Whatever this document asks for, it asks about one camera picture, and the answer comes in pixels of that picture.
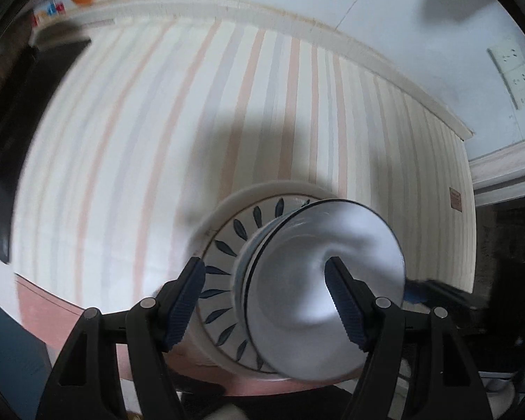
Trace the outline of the blue leaf pattern plate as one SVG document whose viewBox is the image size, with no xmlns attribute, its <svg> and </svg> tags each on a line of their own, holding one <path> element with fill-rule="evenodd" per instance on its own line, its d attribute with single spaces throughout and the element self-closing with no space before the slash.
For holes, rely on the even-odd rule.
<svg viewBox="0 0 525 420">
<path fill-rule="evenodd" d="M 310 183 L 260 183 L 229 195 L 201 223 L 189 241 L 189 251 L 202 259 L 206 276 L 187 336 L 211 365 L 238 376 L 282 379 L 260 357 L 240 324 L 235 305 L 239 259 L 247 244 L 277 219 L 334 197 Z"/>
</svg>

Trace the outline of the white bowl dark rim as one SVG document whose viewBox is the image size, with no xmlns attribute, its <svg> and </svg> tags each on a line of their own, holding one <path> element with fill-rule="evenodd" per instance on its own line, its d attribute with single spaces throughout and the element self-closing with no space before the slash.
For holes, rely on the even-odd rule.
<svg viewBox="0 0 525 420">
<path fill-rule="evenodd" d="M 382 217 L 350 200 L 320 200 L 272 220 L 234 262 L 238 322 L 257 356 L 282 377 L 337 382 L 365 362 L 325 282 L 325 264 L 335 256 L 376 297 L 402 304 L 400 244 Z"/>
</svg>

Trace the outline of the black induction cooktop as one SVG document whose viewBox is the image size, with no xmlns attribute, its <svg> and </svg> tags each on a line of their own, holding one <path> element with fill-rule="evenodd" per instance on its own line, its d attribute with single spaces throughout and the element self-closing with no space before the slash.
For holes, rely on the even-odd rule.
<svg viewBox="0 0 525 420">
<path fill-rule="evenodd" d="M 0 90 L 0 261 L 11 258 L 13 214 L 20 174 L 40 120 L 62 79 L 91 43 L 49 48 L 27 45 Z"/>
</svg>

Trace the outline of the right white wall socket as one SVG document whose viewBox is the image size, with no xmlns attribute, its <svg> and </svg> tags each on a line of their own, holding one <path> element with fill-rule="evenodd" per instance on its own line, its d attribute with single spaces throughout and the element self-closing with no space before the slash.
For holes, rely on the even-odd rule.
<svg viewBox="0 0 525 420">
<path fill-rule="evenodd" d="M 512 87 L 511 96 L 517 110 L 525 108 L 525 84 Z"/>
</svg>

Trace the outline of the white wall socket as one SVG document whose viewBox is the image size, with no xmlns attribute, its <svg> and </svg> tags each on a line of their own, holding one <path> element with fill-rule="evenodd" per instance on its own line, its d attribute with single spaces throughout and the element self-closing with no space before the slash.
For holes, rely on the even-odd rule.
<svg viewBox="0 0 525 420">
<path fill-rule="evenodd" d="M 504 81 L 512 96 L 525 90 L 525 64 L 505 72 Z"/>
<path fill-rule="evenodd" d="M 514 38 L 506 38 L 493 45 L 488 48 L 488 53 L 501 74 L 519 67 L 525 61 L 521 47 Z"/>
<path fill-rule="evenodd" d="M 525 108 L 525 84 L 512 87 L 511 96 L 517 110 Z"/>
</svg>

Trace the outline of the middle white wall socket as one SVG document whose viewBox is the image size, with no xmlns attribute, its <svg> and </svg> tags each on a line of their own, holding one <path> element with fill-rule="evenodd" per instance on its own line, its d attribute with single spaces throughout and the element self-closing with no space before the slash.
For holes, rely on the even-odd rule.
<svg viewBox="0 0 525 420">
<path fill-rule="evenodd" d="M 525 90 L 525 64 L 505 72 L 504 81 L 512 96 Z"/>
</svg>

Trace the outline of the left white wall socket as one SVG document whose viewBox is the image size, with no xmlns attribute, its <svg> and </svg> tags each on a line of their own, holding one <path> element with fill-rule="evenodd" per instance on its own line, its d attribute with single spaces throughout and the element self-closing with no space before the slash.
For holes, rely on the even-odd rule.
<svg viewBox="0 0 525 420">
<path fill-rule="evenodd" d="M 514 38 L 506 38 L 493 45 L 488 48 L 488 53 L 501 74 L 519 67 L 525 61 L 521 47 Z"/>
</svg>

